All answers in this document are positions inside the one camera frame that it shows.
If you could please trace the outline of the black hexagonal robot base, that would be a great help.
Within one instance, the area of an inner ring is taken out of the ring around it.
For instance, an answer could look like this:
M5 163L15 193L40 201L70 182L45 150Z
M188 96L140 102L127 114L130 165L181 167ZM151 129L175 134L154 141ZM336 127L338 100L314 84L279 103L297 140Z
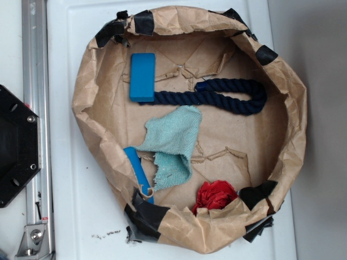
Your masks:
M38 116L1 86L1 208L39 171Z

